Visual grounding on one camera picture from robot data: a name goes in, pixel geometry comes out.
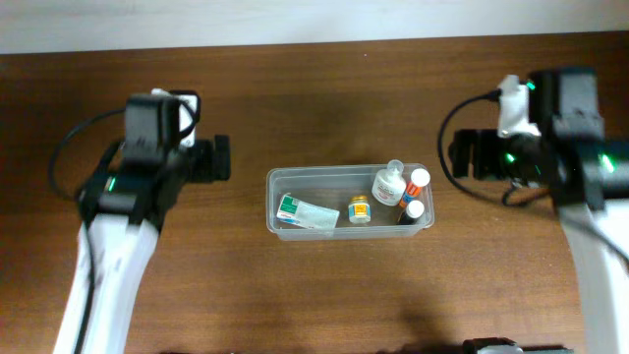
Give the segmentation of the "orange bottle white cap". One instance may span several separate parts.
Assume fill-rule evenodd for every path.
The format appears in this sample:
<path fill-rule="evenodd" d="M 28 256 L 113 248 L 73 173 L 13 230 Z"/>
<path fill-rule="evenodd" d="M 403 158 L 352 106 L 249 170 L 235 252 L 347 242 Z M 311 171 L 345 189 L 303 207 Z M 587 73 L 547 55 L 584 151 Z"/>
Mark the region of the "orange bottle white cap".
<path fill-rule="evenodd" d="M 430 174 L 424 168 L 415 169 L 407 183 L 406 189 L 399 202 L 400 207 L 406 207 L 415 197 L 419 195 L 424 187 L 430 182 Z"/>

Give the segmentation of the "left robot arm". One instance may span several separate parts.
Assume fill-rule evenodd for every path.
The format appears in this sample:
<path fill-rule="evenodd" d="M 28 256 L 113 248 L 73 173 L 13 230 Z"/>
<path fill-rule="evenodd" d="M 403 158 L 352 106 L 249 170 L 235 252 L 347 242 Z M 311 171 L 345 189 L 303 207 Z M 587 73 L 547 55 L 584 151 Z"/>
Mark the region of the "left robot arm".
<path fill-rule="evenodd" d="M 125 135 L 70 196 L 82 220 L 57 353 L 121 353 L 143 273 L 184 186 L 231 176 L 227 136 L 199 140 L 200 96 L 164 90 L 130 96 Z"/>

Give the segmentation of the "black bottle white cap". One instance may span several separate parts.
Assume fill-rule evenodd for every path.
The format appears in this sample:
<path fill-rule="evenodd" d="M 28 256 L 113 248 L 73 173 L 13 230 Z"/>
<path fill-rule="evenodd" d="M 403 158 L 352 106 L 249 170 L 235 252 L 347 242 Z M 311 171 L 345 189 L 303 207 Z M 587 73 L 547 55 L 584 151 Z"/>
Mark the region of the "black bottle white cap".
<path fill-rule="evenodd" d="M 418 222 L 420 217 L 425 212 L 425 206 L 421 201 L 410 201 L 400 214 L 397 224 L 398 225 L 413 225 Z"/>

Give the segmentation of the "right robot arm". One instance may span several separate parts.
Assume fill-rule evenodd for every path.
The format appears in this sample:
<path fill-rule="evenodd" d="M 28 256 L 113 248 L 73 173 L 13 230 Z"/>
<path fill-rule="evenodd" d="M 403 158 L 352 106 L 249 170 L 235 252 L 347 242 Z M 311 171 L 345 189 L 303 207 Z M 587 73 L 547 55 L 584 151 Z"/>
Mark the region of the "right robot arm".
<path fill-rule="evenodd" d="M 495 129 L 461 129 L 438 144 L 445 177 L 506 181 L 502 204 L 522 188 L 549 197 L 568 241 L 579 286 L 587 349 L 628 350 L 628 143 L 609 140 L 599 112 L 597 74 L 587 67 L 508 75 L 479 101 L 499 105 Z"/>

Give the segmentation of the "gold lid small jar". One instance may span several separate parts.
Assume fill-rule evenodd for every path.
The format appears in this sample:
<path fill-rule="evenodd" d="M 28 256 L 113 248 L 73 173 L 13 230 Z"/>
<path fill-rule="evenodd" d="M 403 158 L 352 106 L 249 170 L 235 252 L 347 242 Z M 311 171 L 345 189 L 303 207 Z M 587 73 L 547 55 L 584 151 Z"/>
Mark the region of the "gold lid small jar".
<path fill-rule="evenodd" d="M 366 224 L 372 219 L 371 206 L 368 197 L 358 195 L 348 204 L 348 218 L 353 224 Z"/>

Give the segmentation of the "clear sanitizer bottle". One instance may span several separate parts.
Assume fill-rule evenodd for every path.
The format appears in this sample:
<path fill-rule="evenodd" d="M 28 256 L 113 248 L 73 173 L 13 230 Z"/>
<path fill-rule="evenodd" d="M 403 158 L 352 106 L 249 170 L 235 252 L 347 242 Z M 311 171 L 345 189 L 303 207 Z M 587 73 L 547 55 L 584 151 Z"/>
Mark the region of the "clear sanitizer bottle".
<path fill-rule="evenodd" d="M 385 168 L 376 172 L 372 184 L 372 195 L 378 202 L 389 207 L 399 204 L 406 189 L 403 171 L 403 162 L 393 159 Z"/>

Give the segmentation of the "white green medicine box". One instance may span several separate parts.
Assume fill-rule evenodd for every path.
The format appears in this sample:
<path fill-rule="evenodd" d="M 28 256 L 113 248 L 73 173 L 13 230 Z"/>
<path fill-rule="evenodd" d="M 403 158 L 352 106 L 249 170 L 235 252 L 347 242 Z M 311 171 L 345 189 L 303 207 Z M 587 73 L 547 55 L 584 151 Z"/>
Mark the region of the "white green medicine box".
<path fill-rule="evenodd" d="M 276 213 L 279 221 L 307 229 L 333 229 L 340 212 L 301 201 L 290 194 L 282 196 Z"/>

